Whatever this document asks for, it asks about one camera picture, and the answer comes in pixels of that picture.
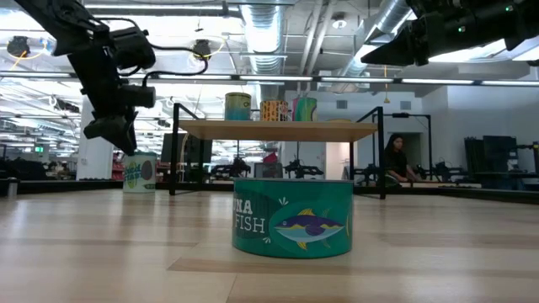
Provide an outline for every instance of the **wooden floor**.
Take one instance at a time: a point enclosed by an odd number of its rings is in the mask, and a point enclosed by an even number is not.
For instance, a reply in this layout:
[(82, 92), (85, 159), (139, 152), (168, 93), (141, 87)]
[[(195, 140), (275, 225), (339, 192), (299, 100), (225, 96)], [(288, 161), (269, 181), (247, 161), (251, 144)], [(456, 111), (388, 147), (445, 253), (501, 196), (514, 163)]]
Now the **wooden floor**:
[(352, 252), (231, 247), (232, 195), (120, 190), (0, 200), (0, 302), (539, 302), (539, 207), (355, 198)]

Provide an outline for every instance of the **woman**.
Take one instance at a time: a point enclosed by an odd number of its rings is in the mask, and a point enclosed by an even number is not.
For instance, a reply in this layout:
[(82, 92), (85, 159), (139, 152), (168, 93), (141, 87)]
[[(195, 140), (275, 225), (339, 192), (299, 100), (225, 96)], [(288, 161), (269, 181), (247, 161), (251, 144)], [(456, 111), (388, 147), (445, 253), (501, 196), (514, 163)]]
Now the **woman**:
[(398, 182), (418, 182), (422, 181), (416, 176), (414, 170), (408, 165), (408, 160), (403, 152), (403, 137), (399, 134), (392, 134), (384, 150), (386, 159), (386, 170), (389, 175)]

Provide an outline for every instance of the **shelf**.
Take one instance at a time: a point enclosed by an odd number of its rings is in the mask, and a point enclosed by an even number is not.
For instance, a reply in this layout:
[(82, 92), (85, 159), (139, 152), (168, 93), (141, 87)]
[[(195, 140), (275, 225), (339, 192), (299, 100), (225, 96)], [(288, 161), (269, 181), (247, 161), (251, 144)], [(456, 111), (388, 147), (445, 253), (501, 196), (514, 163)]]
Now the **shelf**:
[(203, 140), (352, 142), (376, 132), (372, 123), (181, 120), (179, 127)]

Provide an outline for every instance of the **fish illustration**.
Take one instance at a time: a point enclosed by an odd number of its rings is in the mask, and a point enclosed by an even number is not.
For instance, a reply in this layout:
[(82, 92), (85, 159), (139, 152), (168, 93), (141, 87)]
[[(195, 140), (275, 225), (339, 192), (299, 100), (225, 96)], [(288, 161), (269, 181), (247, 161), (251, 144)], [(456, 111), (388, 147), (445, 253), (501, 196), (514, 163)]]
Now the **fish illustration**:
[(277, 224), (275, 229), (284, 237), (297, 242), (302, 249), (307, 250), (307, 243), (315, 241), (323, 241), (323, 245), (329, 247), (325, 239), (336, 234), (343, 227), (342, 224), (328, 218), (314, 215), (312, 209), (305, 209), (298, 215)]

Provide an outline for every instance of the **black hair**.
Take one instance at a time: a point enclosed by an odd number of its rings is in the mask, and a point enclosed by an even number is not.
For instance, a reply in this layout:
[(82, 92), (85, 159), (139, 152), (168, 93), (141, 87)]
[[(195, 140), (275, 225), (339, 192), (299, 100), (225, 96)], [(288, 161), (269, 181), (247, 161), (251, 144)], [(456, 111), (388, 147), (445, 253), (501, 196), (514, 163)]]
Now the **black hair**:
[(393, 146), (393, 142), (395, 142), (396, 139), (403, 139), (403, 135), (401, 134), (392, 134), (390, 137), (389, 137), (389, 141), (387, 141), (387, 145), (386, 145), (386, 149), (384, 150), (384, 152), (386, 154), (388, 154), (389, 152), (393, 152), (393, 149), (395, 148)]

